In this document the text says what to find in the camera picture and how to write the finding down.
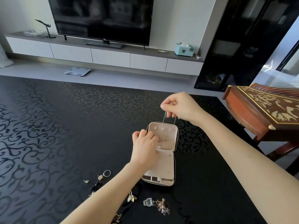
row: tv cabinet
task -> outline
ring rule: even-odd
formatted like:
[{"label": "tv cabinet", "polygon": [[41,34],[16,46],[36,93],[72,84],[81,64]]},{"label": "tv cabinet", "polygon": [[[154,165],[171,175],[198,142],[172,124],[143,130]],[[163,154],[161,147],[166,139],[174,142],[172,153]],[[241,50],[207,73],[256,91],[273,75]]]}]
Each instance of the tv cabinet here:
[{"label": "tv cabinet", "polygon": [[199,75],[202,59],[157,52],[157,49],[124,45],[122,49],[86,45],[88,39],[59,35],[56,38],[31,37],[22,32],[6,34],[14,53],[60,60],[104,64],[118,67],[169,72],[183,75]]}]

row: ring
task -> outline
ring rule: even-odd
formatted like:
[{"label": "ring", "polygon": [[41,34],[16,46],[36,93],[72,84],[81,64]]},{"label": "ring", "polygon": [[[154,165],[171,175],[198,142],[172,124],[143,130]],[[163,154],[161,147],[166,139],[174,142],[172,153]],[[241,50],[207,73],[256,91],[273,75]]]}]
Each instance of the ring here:
[{"label": "ring", "polygon": [[104,177],[109,177],[111,175],[111,171],[109,171],[109,175],[105,175],[106,171],[104,171],[103,175],[104,175]]}]

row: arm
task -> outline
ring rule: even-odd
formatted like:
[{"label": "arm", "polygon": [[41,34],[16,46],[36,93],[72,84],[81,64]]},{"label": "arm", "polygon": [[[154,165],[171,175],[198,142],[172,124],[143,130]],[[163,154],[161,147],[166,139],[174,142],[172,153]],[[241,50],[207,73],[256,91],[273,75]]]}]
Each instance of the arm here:
[{"label": "arm", "polygon": [[90,196],[62,224],[110,224],[133,186],[158,161],[158,137],[153,132],[133,133],[131,161],[107,184]]},{"label": "arm", "polygon": [[299,181],[205,112],[187,93],[161,108],[202,128],[267,223],[298,223]]}]

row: black table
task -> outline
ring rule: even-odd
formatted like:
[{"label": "black table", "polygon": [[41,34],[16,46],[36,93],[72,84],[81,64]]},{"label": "black table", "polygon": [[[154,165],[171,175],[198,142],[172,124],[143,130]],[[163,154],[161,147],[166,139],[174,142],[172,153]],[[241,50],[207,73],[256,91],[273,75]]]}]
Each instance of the black table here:
[{"label": "black table", "polygon": [[[8,76],[0,76],[0,92],[1,224],[61,222],[98,175],[110,170],[106,183],[129,162],[132,133],[163,119],[160,104],[170,94]],[[193,98],[253,143],[218,98]],[[266,223],[203,130],[176,124],[175,185],[138,182],[120,223]],[[165,198],[170,215],[144,207],[148,197]]]}]

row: jewelry box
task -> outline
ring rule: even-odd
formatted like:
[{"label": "jewelry box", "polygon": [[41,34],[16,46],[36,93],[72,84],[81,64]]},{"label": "jewelry box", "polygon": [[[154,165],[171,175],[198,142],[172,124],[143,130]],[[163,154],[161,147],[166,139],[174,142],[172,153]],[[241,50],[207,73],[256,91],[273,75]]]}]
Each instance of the jewelry box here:
[{"label": "jewelry box", "polygon": [[147,127],[147,132],[149,131],[159,137],[156,150],[159,151],[160,158],[156,166],[141,179],[151,184],[173,186],[176,180],[176,160],[173,153],[178,142],[178,127],[172,123],[153,121]]}]

